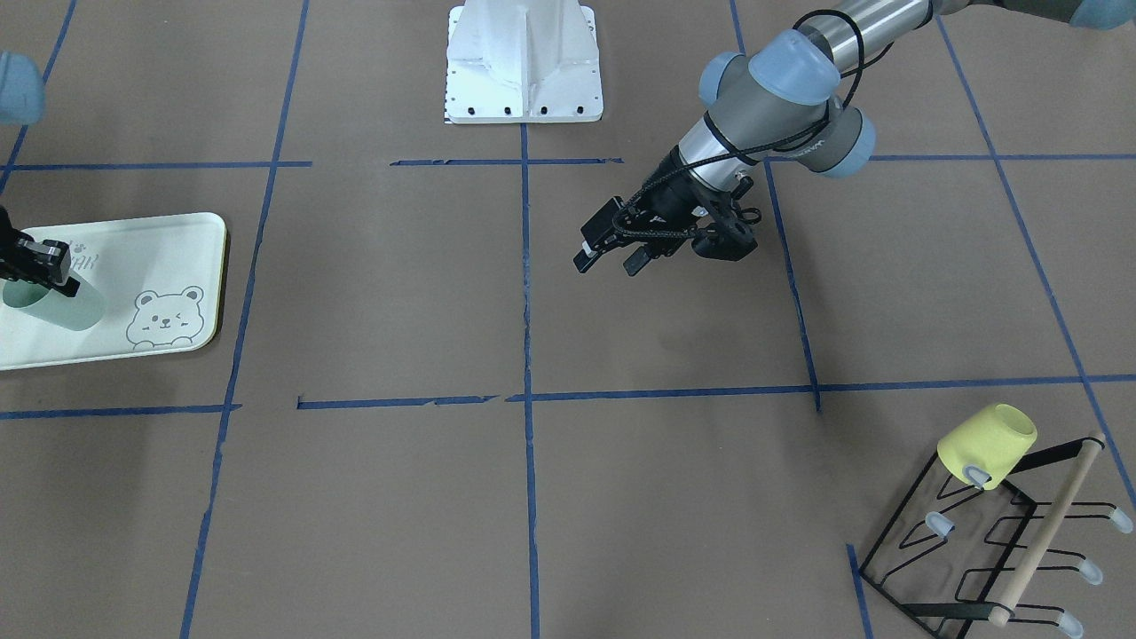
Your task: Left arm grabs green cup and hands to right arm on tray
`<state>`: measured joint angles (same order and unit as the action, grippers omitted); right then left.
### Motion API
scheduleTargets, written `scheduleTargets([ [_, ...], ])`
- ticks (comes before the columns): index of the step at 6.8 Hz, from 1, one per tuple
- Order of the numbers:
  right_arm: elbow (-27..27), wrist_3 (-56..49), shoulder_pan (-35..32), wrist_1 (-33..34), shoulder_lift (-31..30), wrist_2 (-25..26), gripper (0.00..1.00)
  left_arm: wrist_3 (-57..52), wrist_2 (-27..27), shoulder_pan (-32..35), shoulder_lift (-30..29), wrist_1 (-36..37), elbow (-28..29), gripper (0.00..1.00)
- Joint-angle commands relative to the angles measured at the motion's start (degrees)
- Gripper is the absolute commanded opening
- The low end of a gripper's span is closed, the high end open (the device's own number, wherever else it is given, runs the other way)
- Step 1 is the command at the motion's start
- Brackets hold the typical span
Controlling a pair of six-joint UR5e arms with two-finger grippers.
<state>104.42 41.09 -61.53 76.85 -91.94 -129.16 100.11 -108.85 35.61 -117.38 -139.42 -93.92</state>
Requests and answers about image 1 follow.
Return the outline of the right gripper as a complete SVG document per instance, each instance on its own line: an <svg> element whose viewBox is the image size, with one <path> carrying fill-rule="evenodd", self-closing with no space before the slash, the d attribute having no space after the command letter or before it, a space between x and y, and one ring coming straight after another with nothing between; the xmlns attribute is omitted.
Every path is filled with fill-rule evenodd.
<svg viewBox="0 0 1136 639"><path fill-rule="evenodd" d="M1 279L49 288L62 296L76 296L81 283L72 276L72 251L67 242L23 238L12 227L5 206L1 214Z"/></svg>

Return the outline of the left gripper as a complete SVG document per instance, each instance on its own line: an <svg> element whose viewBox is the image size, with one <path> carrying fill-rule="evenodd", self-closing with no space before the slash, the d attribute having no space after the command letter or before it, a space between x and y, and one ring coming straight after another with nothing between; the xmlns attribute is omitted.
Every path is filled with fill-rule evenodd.
<svg viewBox="0 0 1136 639"><path fill-rule="evenodd" d="M601 255L640 242L623 263L633 279L650 262L671 256L686 241L692 246L695 231L710 222L705 217L710 210L742 209L738 202L753 186L747 174L730 175L727 189L719 191L703 185L692 171L680 171L683 165L680 153L668 153L644 183L645 193L623 213L623 199L609 199L580 227L583 243L573 266L587 272Z"/></svg>

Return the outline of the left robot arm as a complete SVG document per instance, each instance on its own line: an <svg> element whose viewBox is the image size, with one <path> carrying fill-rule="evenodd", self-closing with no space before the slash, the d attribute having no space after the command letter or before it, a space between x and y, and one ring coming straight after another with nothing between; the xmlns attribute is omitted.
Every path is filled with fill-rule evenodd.
<svg viewBox="0 0 1136 639"><path fill-rule="evenodd" d="M573 258L587 272L601 255L634 246L629 275L690 244L701 257L740 260L755 248L761 218L741 199L750 171L767 157L797 161L821 177L843 179L872 156L876 130L840 96L859 83L904 34L963 1L844 1L800 17L752 56L718 53L699 78L705 113L687 130L636 194L609 199L582 227Z"/></svg>

